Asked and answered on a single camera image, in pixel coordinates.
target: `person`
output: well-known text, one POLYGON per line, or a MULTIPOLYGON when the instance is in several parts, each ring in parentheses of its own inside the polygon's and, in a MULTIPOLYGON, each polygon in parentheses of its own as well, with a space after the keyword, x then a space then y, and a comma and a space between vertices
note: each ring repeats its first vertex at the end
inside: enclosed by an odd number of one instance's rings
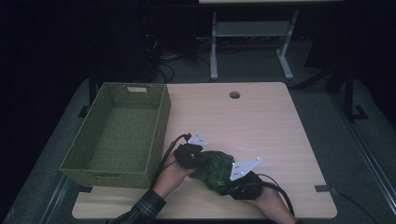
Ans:
MULTIPOLYGON (((141 224, 150 223, 161 212, 166 205, 164 200, 173 190, 183 182, 186 176, 192 174, 195 169, 184 169, 178 162, 174 153, 171 153, 164 164, 164 169, 158 176, 157 182, 149 189, 139 201, 132 207, 129 213, 113 220, 112 224, 141 224)), ((264 187, 262 195, 256 200, 245 200, 260 209, 262 213, 279 224, 302 224, 297 221, 292 213, 283 204, 279 193, 264 187)))

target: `sleeve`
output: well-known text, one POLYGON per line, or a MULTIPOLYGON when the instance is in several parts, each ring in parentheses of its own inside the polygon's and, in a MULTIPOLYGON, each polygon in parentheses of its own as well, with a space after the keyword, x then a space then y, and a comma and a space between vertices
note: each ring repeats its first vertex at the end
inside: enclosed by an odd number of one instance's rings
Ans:
POLYGON ((112 224, 150 223, 163 210, 166 201, 149 189, 132 207, 131 211, 113 220, 112 224))

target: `hand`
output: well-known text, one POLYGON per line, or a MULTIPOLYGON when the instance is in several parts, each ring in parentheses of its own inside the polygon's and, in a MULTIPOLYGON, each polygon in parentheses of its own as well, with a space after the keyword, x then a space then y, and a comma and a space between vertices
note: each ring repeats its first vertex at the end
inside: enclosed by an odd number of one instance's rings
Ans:
POLYGON ((275 189, 263 187, 262 195, 256 200, 245 200, 245 202, 253 204, 259 208, 262 213, 279 224, 294 224, 296 223, 296 218, 288 210, 286 205, 280 198, 279 192, 275 189))
POLYGON ((195 171, 195 169, 182 168, 178 164, 174 152, 169 155, 164 167, 165 168, 161 171, 157 182, 152 188, 162 198, 165 198, 170 192, 177 189, 183 182, 184 178, 195 171))

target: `grommet hole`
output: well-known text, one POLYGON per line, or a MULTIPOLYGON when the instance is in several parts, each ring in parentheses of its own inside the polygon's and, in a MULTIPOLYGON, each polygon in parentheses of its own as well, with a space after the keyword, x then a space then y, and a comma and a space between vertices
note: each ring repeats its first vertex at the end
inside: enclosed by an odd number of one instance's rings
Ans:
POLYGON ((232 91, 230 92, 230 97, 233 99, 238 99, 239 97, 241 97, 241 94, 237 91, 232 91))

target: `wicker basket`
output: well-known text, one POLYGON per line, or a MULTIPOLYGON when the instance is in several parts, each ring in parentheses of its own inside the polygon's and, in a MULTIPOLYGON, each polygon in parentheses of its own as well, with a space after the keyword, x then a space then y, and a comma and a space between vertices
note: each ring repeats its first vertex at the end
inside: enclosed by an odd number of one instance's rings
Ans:
POLYGON ((166 85, 105 83, 60 170, 84 186, 149 188, 170 107, 166 85))

